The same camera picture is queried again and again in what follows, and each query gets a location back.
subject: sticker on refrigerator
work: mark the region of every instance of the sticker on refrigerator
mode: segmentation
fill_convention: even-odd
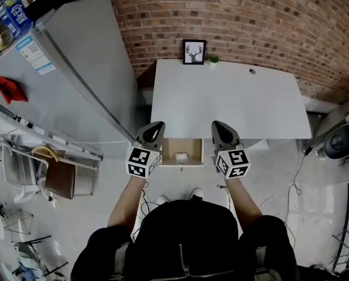
[[[26,58],[26,60],[35,68],[40,74],[44,75],[50,71],[55,70],[55,66],[39,49],[37,44],[33,41],[31,36],[25,37],[17,45],[16,49]]]

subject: black speaker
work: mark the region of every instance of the black speaker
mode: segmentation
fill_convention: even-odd
[[[323,144],[324,152],[331,159],[349,155],[349,124],[345,124],[328,134]]]

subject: deer antler picture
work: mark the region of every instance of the deer antler picture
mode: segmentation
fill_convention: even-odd
[[[184,64],[204,64],[205,40],[184,40]]]

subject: desk drawer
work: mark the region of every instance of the desk drawer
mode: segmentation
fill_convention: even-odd
[[[203,167],[203,139],[187,138],[164,138],[163,159],[160,166],[167,167]],[[187,160],[179,162],[176,160],[177,153],[185,153]]]

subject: fiducial marker cube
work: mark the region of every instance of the fiducial marker cube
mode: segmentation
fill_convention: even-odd
[[[160,153],[130,146],[126,154],[125,166],[129,175],[147,178],[159,165]]]
[[[216,166],[225,179],[244,177],[250,169],[250,162],[245,150],[219,151],[216,158]]]

